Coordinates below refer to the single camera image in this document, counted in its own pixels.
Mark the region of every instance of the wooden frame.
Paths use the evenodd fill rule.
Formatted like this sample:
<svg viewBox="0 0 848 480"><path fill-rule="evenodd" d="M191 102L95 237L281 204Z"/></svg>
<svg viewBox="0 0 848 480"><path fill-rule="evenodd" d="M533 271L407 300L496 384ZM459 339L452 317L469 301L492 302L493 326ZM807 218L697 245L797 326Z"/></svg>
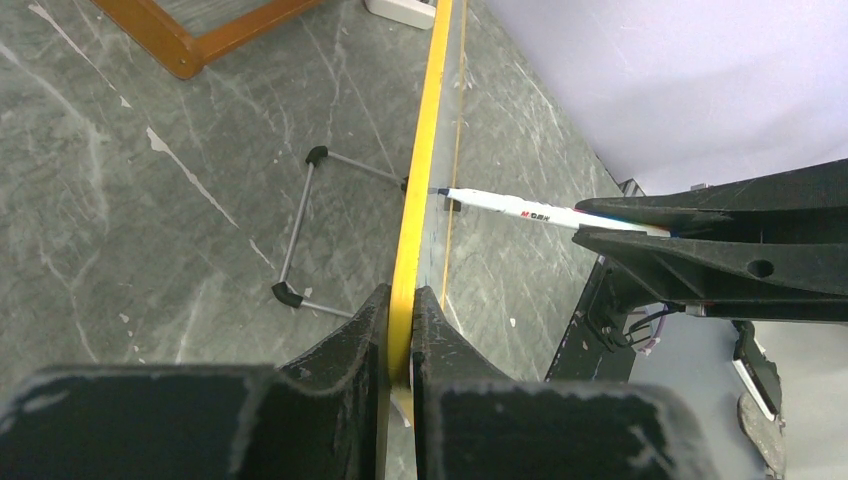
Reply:
<svg viewBox="0 0 848 480"><path fill-rule="evenodd" d="M199 37L193 37L154 0L91 1L169 72L187 80L209 63L322 0L270 0Z"/></svg>

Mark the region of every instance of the gray marble floor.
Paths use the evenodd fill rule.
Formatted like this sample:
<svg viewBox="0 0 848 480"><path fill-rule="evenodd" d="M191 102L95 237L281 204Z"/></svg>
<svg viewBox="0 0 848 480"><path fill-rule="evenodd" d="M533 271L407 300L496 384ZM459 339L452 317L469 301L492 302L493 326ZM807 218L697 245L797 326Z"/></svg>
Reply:
<svg viewBox="0 0 848 480"><path fill-rule="evenodd" d="M270 296L303 158L327 144L405 175L430 32L329 0L180 81L86 0L3 7L0 397L51 364L280 364L341 324ZM467 28L460 184L563 205L617 194L481 2ZM391 279L403 199L325 165L290 279L355 310ZM516 378L544 373L588 275L569 238L455 222L448 314ZM414 478L393 415L389 478Z"/></svg>
<svg viewBox="0 0 848 480"><path fill-rule="evenodd" d="M458 186L560 206L621 195L497 20L471 5ZM541 379L595 255L566 229L470 207L454 218L448 317L502 371Z"/></svg>

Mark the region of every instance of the white wall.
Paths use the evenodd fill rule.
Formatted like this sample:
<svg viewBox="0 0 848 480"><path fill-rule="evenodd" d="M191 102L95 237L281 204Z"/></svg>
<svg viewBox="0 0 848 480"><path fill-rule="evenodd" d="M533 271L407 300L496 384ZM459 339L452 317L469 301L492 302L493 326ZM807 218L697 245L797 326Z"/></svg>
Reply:
<svg viewBox="0 0 848 480"><path fill-rule="evenodd" d="M848 157L848 2L487 1L613 177L649 195ZM635 371L697 392L715 372L657 361L698 350L703 332L677 331ZM783 379L789 478L848 478L848 328L758 332Z"/></svg>

